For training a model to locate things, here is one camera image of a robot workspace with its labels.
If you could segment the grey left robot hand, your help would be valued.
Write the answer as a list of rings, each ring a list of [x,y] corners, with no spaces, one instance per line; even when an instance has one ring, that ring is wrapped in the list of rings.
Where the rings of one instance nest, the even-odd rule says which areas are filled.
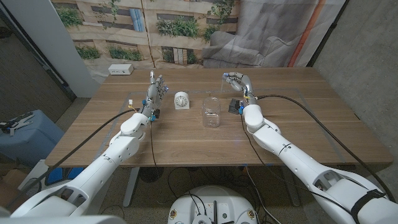
[[[168,90],[169,88],[164,84],[162,75],[159,75],[156,78],[154,71],[151,70],[150,85],[148,87],[146,98],[142,101],[143,106],[139,112],[148,117],[149,121],[153,121],[158,118],[162,99]]]

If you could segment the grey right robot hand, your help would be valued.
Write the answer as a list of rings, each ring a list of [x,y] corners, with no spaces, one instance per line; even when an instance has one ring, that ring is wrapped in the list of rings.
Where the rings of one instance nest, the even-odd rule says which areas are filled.
[[[243,92],[244,100],[248,105],[256,104],[254,88],[247,75],[238,72],[226,72],[222,75],[222,79],[229,83],[234,90]]]

